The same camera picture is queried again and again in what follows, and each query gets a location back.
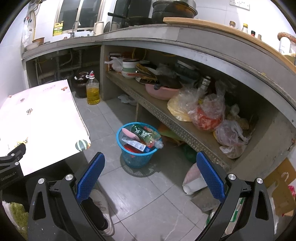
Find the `yellow food in plastic bag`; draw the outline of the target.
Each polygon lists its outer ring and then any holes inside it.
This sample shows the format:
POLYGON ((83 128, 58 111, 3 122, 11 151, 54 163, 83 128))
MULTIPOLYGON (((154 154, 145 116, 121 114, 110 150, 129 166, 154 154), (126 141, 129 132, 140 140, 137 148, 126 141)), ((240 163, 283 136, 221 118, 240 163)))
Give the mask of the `yellow food in plastic bag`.
POLYGON ((191 122, 188 112, 196 108, 205 93, 201 88, 182 88, 168 101, 167 108, 177 120, 191 122))

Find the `blue plastic mesh trash basket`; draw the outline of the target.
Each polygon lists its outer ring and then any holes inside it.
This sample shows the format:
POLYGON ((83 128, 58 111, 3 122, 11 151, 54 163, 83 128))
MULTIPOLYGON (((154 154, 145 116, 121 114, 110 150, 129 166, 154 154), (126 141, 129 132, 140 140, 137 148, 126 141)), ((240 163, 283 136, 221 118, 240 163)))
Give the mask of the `blue plastic mesh trash basket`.
POLYGON ((137 153, 127 151, 124 148, 124 146, 123 146, 124 143, 121 140, 123 137, 127 137, 127 136, 121 131, 121 129, 126 128, 129 131, 131 131, 131 128, 134 124, 139 124, 141 126, 147 126, 151 129, 153 129, 154 131, 156 131, 157 133, 159 133, 159 132, 153 126, 151 126, 147 123, 141 123, 141 122, 127 123, 126 125, 123 125, 122 127, 120 127, 119 130, 117 131, 116 141, 117 141, 118 146, 121 148, 122 158, 123 158, 124 162, 126 163, 126 165, 128 165, 131 168, 142 168, 148 164, 148 162, 152 158, 153 154, 156 153, 157 150, 159 150, 159 149, 152 147, 152 148, 150 148, 149 153, 142 153, 142 154, 137 154, 137 153))

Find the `yellow cooking oil bottle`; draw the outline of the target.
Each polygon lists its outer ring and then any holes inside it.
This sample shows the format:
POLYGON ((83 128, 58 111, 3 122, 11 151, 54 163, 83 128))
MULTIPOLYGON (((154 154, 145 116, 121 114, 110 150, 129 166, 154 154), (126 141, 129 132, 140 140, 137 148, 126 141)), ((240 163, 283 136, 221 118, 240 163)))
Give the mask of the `yellow cooking oil bottle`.
POLYGON ((95 78, 94 71, 86 75, 88 81, 86 83, 87 103, 96 105, 100 102, 99 81, 95 78))

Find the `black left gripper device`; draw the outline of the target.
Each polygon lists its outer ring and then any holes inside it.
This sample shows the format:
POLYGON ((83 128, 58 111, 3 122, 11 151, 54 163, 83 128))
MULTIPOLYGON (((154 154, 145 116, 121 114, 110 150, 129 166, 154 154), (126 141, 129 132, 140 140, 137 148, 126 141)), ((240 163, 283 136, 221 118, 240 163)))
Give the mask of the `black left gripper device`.
POLYGON ((1 190, 7 188, 18 180, 23 178, 23 172, 20 160, 26 153, 25 144, 21 143, 7 156, 1 157, 0 171, 0 187, 1 190))

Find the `red squirrel snack bag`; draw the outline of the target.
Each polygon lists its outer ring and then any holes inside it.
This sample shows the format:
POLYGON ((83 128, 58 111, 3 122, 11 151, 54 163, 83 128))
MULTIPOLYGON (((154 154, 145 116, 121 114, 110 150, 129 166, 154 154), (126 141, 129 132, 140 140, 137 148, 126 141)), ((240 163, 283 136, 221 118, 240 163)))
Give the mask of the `red squirrel snack bag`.
POLYGON ((135 147, 129 145, 129 144, 125 144, 124 145, 124 148, 127 150, 127 151, 130 151, 130 152, 133 152, 133 153, 137 153, 137 154, 142 154, 142 152, 138 149, 136 149, 135 147))

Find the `pink plastic basin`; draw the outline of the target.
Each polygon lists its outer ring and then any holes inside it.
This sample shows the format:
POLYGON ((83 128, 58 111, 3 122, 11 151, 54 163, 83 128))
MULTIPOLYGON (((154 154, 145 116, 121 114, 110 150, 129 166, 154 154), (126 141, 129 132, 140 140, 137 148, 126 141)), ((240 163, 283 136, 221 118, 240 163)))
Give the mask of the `pink plastic basin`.
POLYGON ((180 89, 171 89, 166 87, 161 87, 158 90, 154 89, 154 85, 152 84, 145 84, 145 90, 147 93, 159 100, 170 100, 173 96, 175 96, 180 89))

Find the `yellow green detergent bottle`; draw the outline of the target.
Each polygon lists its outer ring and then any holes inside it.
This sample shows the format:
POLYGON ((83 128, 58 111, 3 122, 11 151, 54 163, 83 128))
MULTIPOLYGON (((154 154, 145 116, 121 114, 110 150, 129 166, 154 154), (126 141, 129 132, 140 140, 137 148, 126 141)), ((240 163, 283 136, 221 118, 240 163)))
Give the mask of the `yellow green detergent bottle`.
POLYGON ((57 22, 54 24, 54 28, 53 28, 53 36, 58 36, 61 35, 63 32, 63 22, 57 22))

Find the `black wok on counter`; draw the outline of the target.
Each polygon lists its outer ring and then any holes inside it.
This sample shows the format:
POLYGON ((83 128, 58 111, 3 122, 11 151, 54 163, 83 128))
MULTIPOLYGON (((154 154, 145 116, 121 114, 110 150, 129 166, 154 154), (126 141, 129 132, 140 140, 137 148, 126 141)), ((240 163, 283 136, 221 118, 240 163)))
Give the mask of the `black wok on counter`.
POLYGON ((193 19, 198 11, 195 1, 155 1, 152 4, 152 23, 163 24, 166 17, 191 18, 193 19))

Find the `clear bag on shelf end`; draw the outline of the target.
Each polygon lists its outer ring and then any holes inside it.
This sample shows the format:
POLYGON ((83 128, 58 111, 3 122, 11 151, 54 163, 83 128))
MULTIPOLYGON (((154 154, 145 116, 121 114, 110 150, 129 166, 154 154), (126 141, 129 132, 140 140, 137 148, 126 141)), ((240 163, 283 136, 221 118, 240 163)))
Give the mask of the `clear bag on shelf end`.
POLYGON ((239 158, 245 151, 250 137, 243 135, 243 130, 234 120, 224 120, 213 132, 220 144, 219 149, 230 159, 239 158))

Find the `pink wrapper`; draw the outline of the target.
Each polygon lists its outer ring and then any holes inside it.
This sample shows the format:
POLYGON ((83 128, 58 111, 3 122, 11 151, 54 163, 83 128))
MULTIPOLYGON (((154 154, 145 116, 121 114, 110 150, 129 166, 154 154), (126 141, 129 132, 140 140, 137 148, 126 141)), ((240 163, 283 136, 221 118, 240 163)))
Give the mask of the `pink wrapper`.
POLYGON ((129 131, 129 130, 126 129, 126 128, 122 128, 121 131, 122 131, 122 132, 123 132, 128 138, 131 138, 131 139, 133 139, 133 140, 135 140, 135 141, 140 142, 139 137, 138 137, 135 133, 129 131))

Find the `blue white carton box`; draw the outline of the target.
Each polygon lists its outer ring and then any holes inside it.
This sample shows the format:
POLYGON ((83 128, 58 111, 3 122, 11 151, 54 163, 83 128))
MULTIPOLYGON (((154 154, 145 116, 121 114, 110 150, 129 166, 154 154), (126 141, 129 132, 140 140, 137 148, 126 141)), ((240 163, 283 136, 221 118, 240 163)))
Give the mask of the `blue white carton box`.
POLYGON ((149 153, 150 152, 150 148, 147 147, 146 145, 142 144, 141 142, 135 141, 131 138, 128 137, 123 137, 122 142, 125 144, 129 144, 133 147, 135 147, 136 149, 140 150, 142 153, 149 153))

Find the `brown cardboard box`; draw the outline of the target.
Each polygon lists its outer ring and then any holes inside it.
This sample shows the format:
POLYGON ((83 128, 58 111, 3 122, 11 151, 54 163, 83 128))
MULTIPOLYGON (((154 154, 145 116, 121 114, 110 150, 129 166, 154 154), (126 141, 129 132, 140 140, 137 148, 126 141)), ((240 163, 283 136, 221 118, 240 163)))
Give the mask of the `brown cardboard box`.
POLYGON ((284 216, 295 210, 295 168, 288 158, 265 179, 267 189, 271 191, 275 213, 277 216, 284 216))

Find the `green clear plastic bottle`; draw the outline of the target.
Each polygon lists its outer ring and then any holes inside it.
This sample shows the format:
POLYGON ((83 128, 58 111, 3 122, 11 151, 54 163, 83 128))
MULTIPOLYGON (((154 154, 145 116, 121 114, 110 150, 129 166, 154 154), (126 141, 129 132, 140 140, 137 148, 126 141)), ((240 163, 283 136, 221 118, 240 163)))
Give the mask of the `green clear plastic bottle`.
POLYGON ((157 149, 162 149, 164 146, 161 141, 161 135, 147 126, 134 124, 131 131, 136 134, 149 148, 155 147, 157 149))

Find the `white sneaker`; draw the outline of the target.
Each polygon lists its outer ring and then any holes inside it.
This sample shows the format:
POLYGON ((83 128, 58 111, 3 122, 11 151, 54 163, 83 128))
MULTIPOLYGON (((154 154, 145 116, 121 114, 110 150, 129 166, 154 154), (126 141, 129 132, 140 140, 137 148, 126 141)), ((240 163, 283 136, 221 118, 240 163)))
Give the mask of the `white sneaker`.
POLYGON ((103 235, 108 237, 113 236, 115 229, 105 196, 99 190, 93 189, 89 197, 95 205, 95 209, 91 212, 91 214, 94 215, 91 218, 93 223, 103 235))

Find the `stacked white bowls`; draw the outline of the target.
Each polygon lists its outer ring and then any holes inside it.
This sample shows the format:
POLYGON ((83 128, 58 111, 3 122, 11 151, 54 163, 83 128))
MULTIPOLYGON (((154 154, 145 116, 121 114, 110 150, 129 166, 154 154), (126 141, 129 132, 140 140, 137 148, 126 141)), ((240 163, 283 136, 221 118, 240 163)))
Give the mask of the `stacked white bowls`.
POLYGON ((139 64, 138 59, 124 59, 122 61, 122 71, 123 77, 128 79, 134 79, 137 77, 136 66, 139 64))

